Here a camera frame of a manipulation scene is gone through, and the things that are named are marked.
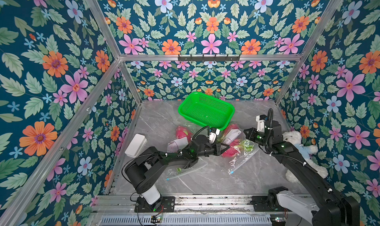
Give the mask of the clear zip-top bag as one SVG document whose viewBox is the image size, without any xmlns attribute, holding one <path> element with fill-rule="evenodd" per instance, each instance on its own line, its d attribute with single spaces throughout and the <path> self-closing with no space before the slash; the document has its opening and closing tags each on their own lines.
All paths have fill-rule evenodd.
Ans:
<svg viewBox="0 0 380 226">
<path fill-rule="evenodd" d="M 179 153 L 181 153 L 181 151 L 182 150 L 175 152 L 175 155 L 177 156 Z M 194 173 L 194 172 L 198 172 L 201 169 L 205 168 L 207 165 L 208 165 L 208 163 L 201 157 L 198 157 L 198 161 L 196 163 L 191 163 L 189 161 L 189 159 L 186 159 L 183 156 L 179 156 L 178 158 L 173 159 L 168 164 L 167 173 L 166 173 L 166 180 L 169 181 L 169 180 L 179 178 L 179 177 L 182 177 L 182 176 Z"/>
<path fill-rule="evenodd" d="M 230 124 L 218 141 L 229 146 L 229 149 L 221 155 L 226 162 L 229 175 L 232 175 L 259 151 L 258 144 L 246 139 L 243 130 L 237 124 Z"/>
</svg>

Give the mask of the pink dragon fruit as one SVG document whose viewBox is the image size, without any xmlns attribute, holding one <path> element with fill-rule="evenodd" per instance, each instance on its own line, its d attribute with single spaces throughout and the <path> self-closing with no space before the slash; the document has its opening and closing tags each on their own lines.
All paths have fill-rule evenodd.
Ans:
<svg viewBox="0 0 380 226">
<path fill-rule="evenodd" d="M 167 146 L 168 152 L 178 152 L 185 148 L 192 139 L 193 134 L 186 127 L 179 126 L 176 129 L 176 139 Z"/>
<path fill-rule="evenodd" d="M 229 125 L 224 130 L 222 137 L 228 137 L 230 139 L 228 149 L 230 156 L 227 158 L 252 152 L 255 148 L 255 144 L 245 138 L 243 131 L 237 124 Z"/>
</svg>

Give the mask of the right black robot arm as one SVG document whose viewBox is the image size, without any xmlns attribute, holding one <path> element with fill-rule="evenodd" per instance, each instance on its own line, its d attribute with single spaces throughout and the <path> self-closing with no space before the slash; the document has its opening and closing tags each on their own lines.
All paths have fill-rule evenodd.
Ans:
<svg viewBox="0 0 380 226">
<path fill-rule="evenodd" d="M 352 196 L 345 196 L 332 187 L 290 142 L 283 139 L 281 125 L 266 120 L 262 129 L 245 129 L 245 137 L 264 148 L 290 170 L 307 189 L 312 201 L 294 195 L 286 187 L 268 191 L 267 205 L 273 210 L 288 209 L 313 226 L 358 226 L 360 205 Z"/>
</svg>

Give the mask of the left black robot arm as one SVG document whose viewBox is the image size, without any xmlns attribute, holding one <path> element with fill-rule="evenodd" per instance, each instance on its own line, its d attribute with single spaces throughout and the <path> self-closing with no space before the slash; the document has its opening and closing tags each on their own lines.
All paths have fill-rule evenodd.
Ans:
<svg viewBox="0 0 380 226">
<path fill-rule="evenodd" d="M 157 206 L 162 196 L 155 183 L 166 169 L 189 169 L 198 163 L 200 157 L 221 156 L 229 148 L 228 144 L 211 143 L 205 135 L 193 138 L 176 152 L 162 152 L 150 147 L 125 164 L 122 176 L 148 205 Z"/>
</svg>

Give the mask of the green plastic basket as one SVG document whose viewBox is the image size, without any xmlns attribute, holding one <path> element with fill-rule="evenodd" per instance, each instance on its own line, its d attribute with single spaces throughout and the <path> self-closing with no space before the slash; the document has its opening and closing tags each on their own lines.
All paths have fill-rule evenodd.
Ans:
<svg viewBox="0 0 380 226">
<path fill-rule="evenodd" d="M 235 108 L 226 101 L 200 92 L 193 92 L 180 104 L 178 113 L 186 120 L 201 127 L 209 126 L 224 130 L 228 127 Z"/>
</svg>

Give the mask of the white teddy bear blue shirt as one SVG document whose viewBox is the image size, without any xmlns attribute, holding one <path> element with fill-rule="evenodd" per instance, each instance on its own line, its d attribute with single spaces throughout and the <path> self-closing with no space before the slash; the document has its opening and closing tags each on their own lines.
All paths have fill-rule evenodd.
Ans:
<svg viewBox="0 0 380 226">
<path fill-rule="evenodd" d="M 304 146 L 302 144 L 302 136 L 298 131 L 291 131 L 283 133 L 283 140 L 292 143 L 300 152 L 304 161 L 306 161 L 317 173 L 322 177 L 328 176 L 328 171 L 325 167 L 319 166 L 311 159 L 311 155 L 318 153 L 318 147 L 316 145 Z"/>
</svg>

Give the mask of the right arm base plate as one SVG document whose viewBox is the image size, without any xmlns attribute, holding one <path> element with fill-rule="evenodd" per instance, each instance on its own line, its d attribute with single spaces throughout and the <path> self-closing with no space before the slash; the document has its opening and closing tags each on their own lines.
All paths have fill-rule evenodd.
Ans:
<svg viewBox="0 0 380 226">
<path fill-rule="evenodd" d="M 283 212 L 287 213 L 286 210 L 282 206 L 277 203 L 274 204 L 273 200 L 270 198 L 268 200 L 267 195 L 254 195 L 251 197 L 250 205 L 253 206 L 255 212 Z"/>
</svg>

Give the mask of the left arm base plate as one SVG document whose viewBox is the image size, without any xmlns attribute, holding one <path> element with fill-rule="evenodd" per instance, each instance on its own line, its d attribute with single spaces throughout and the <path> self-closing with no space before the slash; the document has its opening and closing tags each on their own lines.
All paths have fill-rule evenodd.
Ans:
<svg viewBox="0 0 380 226">
<path fill-rule="evenodd" d="M 152 205 L 148 204 L 148 202 L 142 197 L 139 196 L 134 212 L 135 213 L 173 213 L 175 207 L 174 196 L 162 196 Z"/>
</svg>

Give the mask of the black hook rail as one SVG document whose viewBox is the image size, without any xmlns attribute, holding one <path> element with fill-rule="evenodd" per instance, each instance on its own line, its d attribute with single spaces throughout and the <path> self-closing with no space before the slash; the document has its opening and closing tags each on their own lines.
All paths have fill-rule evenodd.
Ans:
<svg viewBox="0 0 380 226">
<path fill-rule="evenodd" d="M 178 55 L 178 61 L 191 61 L 191 62 L 227 62 L 227 61 L 239 61 L 240 55 Z"/>
</svg>

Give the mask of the aluminium front rail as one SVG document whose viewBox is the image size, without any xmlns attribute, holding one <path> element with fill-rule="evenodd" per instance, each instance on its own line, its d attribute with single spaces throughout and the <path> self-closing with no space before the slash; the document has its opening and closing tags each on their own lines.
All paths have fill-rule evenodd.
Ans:
<svg viewBox="0 0 380 226">
<path fill-rule="evenodd" d="M 137 198 L 106 195 L 90 213 L 88 226 L 310 226 L 299 215 L 255 212 L 251 197 L 265 194 L 174 194 L 173 213 L 135 213 Z M 294 194 L 312 201 L 308 194 Z"/>
</svg>

